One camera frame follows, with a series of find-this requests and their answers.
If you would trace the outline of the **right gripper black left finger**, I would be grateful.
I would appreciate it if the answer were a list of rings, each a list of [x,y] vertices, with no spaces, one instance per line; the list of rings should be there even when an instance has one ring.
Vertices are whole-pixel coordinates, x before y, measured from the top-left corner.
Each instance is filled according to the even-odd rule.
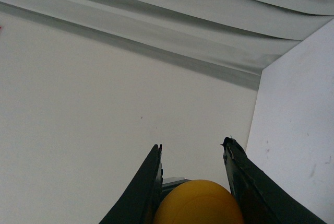
[[[162,145],[155,144],[101,223],[153,223],[162,194],[161,153]]]

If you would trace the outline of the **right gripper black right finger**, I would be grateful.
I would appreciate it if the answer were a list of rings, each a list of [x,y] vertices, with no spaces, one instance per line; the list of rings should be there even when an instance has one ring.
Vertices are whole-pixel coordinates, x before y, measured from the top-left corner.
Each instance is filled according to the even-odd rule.
[[[222,146],[230,191],[245,223],[324,223],[257,167],[235,139],[226,137]]]

